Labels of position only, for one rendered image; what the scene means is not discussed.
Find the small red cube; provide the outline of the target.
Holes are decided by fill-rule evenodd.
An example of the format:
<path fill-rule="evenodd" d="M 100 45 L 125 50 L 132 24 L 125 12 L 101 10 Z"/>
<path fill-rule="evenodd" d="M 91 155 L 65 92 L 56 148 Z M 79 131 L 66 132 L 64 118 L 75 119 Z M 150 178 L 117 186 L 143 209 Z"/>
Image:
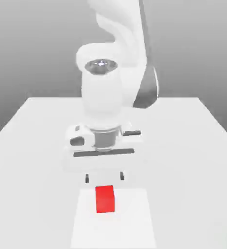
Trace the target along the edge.
<path fill-rule="evenodd" d="M 96 212 L 110 213 L 115 211 L 115 194 L 113 185 L 96 186 Z"/>

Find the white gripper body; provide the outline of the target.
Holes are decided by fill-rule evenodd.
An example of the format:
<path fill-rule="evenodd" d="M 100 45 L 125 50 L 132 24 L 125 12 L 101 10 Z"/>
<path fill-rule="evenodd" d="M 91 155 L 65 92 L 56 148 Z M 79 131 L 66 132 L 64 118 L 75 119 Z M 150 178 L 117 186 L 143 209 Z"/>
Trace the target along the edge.
<path fill-rule="evenodd" d="M 74 153 L 62 148 L 62 167 L 67 172 L 90 173 L 92 171 L 120 170 L 136 167 L 144 155 L 144 145 L 126 146 L 109 152 L 83 151 Z"/>

